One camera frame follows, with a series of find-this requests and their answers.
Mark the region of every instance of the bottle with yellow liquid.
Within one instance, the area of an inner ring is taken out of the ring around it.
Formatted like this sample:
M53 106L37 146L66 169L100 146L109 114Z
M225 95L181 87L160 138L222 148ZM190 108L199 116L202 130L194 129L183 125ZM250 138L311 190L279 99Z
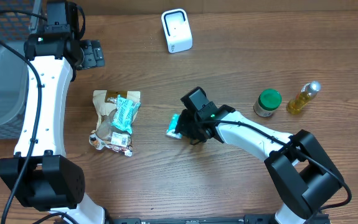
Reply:
M317 96L321 90L321 84L317 81L306 84L295 99L292 99L286 105L286 110L291 114L298 114L312 99Z

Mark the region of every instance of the jar with green lid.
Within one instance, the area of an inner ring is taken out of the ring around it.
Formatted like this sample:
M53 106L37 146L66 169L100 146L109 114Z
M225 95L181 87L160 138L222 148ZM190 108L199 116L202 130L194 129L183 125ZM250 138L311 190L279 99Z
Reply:
M260 94L253 105L253 110L259 116L268 117L280 106L281 101L281 95L277 90L267 89Z

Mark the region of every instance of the wood grain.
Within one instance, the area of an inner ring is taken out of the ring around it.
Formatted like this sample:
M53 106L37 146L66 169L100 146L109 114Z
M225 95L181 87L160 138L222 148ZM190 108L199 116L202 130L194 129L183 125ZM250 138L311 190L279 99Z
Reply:
M358 10L358 0L73 0L86 15L162 14L183 8L187 13Z
M88 17L85 38L101 40L106 66L78 72L64 136L92 199L114 217L238 217L280 207L263 163L247 152L216 140L192 147L165 137L170 117L183 109L180 97L201 86L216 105L269 128L311 131L353 191L348 206L327 211L332 222L358 223L358 11L194 14L189 21L193 48L169 54L158 15ZM322 92L304 113L290 115L285 103L311 80ZM271 118L252 109L266 88L283 96ZM132 158L89 145L97 121L93 90L141 91ZM15 144L0 141L0 158ZM8 194L0 179L0 216ZM341 190L329 202L345 196ZM14 201L8 222L42 215Z

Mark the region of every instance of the green lid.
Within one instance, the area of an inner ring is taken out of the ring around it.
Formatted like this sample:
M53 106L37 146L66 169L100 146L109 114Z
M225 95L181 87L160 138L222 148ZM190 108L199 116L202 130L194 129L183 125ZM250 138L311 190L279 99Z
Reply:
M277 90L267 89L259 96L259 105L268 111L277 109L281 104L281 95Z

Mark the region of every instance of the yellow liquid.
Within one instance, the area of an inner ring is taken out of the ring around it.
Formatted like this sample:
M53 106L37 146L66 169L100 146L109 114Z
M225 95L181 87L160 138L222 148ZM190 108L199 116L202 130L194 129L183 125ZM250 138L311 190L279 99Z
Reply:
M308 92L303 91L299 93L295 99L292 99L286 105L286 110L291 114L298 114L301 112L302 108L306 106L314 97L308 94Z

